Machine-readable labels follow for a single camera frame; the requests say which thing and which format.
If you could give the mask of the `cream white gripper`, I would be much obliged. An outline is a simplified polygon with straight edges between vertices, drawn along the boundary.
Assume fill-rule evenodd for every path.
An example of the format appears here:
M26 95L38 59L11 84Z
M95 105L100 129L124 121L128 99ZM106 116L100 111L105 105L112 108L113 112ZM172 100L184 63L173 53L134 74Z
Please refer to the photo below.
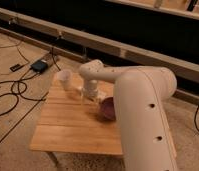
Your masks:
M98 82L96 80L85 80L83 84L83 94L87 98L95 98L98 95ZM85 97L81 95L81 104L85 103Z

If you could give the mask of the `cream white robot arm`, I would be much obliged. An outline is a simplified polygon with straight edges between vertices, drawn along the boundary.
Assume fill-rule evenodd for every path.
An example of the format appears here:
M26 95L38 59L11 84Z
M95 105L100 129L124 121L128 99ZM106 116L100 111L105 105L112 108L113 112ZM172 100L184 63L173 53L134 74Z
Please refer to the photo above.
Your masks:
M162 101L176 91L165 67L106 67L99 60L80 66L83 93L98 95L97 82L112 83L126 171L178 171L176 151Z

